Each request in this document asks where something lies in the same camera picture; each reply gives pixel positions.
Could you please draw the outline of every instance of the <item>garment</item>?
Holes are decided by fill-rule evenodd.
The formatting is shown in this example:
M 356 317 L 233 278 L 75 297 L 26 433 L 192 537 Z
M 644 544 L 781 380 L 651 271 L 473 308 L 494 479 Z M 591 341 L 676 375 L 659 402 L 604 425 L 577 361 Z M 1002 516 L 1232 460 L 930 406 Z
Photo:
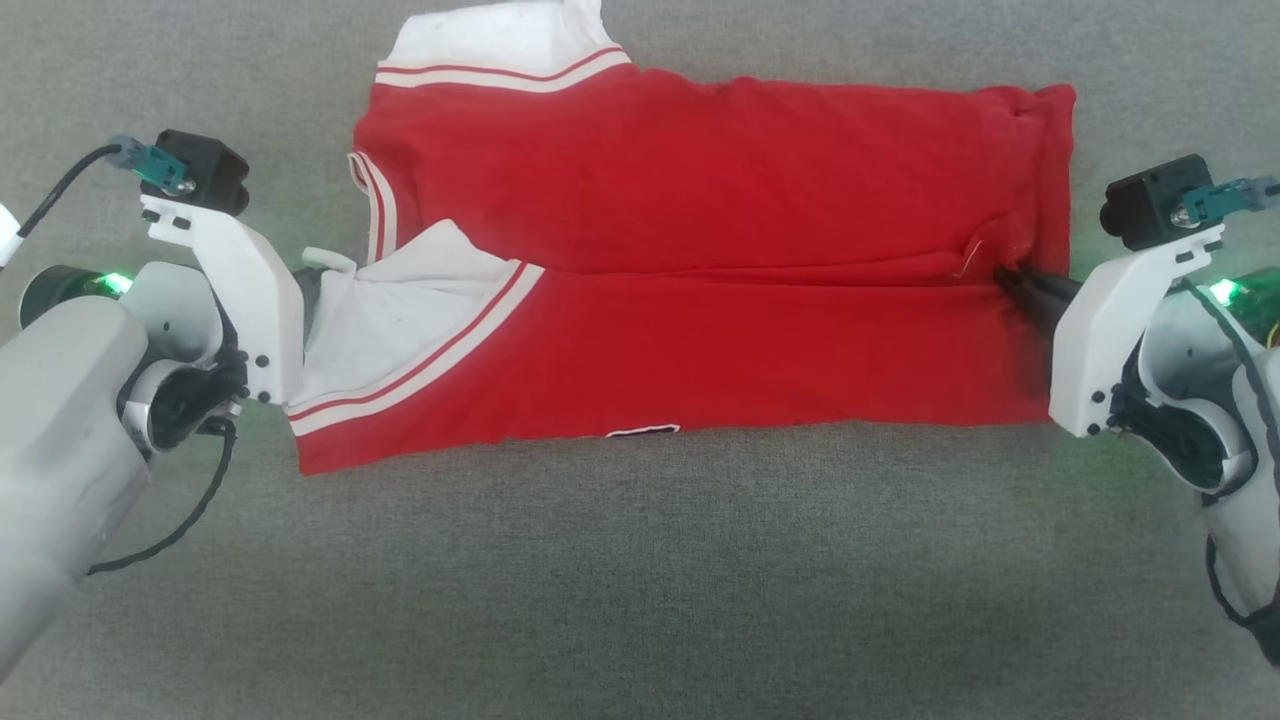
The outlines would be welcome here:
M 358 123 L 303 471 L 506 438 L 1044 419 L 995 266 L 1068 265 L 1074 91 L 640 70 L 590 0 L 406 23 Z

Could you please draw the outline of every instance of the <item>white cable connector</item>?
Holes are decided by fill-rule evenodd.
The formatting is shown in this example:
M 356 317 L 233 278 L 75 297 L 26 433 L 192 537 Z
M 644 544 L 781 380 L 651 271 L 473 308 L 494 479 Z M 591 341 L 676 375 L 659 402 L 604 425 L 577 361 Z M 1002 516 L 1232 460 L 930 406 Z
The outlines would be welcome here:
M 22 245 L 23 238 L 18 237 L 20 227 L 22 224 L 13 217 L 13 213 L 0 205 L 0 268 L 9 264 L 9 259 Z

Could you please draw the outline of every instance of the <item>green light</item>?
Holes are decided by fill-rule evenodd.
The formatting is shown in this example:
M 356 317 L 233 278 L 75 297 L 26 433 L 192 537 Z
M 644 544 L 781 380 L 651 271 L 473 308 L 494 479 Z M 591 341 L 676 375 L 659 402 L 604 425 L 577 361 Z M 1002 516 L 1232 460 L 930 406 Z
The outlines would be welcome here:
M 133 281 L 120 273 L 108 273 L 102 275 L 102 279 L 99 282 L 115 295 L 124 295 L 125 292 L 129 292 L 131 287 L 133 287 Z
M 1213 293 L 1222 305 L 1230 305 L 1231 299 L 1240 290 L 1240 286 L 1235 281 L 1220 281 L 1208 287 L 1208 291 Z

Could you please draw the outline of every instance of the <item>gray background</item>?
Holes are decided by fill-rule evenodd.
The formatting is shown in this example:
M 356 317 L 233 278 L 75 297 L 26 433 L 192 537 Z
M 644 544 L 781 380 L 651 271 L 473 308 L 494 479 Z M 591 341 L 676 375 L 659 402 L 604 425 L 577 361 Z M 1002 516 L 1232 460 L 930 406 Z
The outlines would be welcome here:
M 1280 170 L 1280 15 L 1213 5 L 605 0 L 605 22 L 639 63 L 707 81 L 1075 83 L 1083 277 L 1120 252 L 1096 229 L 1107 182 L 1188 151 L 1222 179 Z M 0 0 L 0 200 L 24 215 L 110 135 L 175 127 L 250 160 L 246 220 L 282 255 L 362 256 L 351 127 L 399 23 L 447 6 Z M 0 337 L 47 264 L 183 259 L 145 238 L 134 197 L 86 174 L 0 275 Z M 1215 272 L 1276 263 L 1277 237 L 1276 218 L 1235 222 Z M 851 423 L 302 479 L 276 411 L 251 410 L 242 438 L 204 521 L 86 582 L 0 688 L 0 716 L 1280 712 L 1280 680 L 1208 596 L 1189 493 L 1135 443 Z M 177 525 L 216 451 L 163 459 L 110 555 Z

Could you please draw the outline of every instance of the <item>red fabric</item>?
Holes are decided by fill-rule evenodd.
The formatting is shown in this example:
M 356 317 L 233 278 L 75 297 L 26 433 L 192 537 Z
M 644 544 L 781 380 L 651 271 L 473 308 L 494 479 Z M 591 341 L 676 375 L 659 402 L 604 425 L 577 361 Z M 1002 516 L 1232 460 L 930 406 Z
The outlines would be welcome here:
M 303 473 L 506 438 L 860 418 L 1046 419 L 1046 345 L 992 284 L 1068 269 L 1074 91 L 618 67 L 568 90 L 378 86 L 356 131 L 403 245 L 444 218 L 549 270 L 479 348 Z

